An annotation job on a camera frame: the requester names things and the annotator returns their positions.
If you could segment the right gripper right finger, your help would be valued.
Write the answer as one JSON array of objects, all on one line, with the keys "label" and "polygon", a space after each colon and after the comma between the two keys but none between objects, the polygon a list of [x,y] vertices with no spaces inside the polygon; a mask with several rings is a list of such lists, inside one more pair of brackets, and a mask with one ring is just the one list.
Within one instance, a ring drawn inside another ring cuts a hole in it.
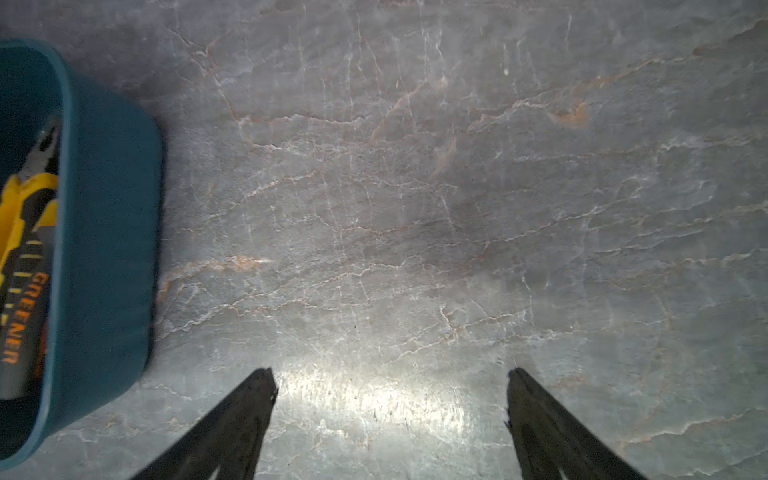
[{"label": "right gripper right finger", "polygon": [[524,479],[642,479],[527,371],[508,374],[508,421]]}]

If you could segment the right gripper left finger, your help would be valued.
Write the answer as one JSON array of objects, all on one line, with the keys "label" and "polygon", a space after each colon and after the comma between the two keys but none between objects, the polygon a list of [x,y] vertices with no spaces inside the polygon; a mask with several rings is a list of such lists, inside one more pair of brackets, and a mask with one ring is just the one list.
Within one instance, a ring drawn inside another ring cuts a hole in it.
[{"label": "right gripper left finger", "polygon": [[252,479],[279,389],[253,371],[136,479]]}]

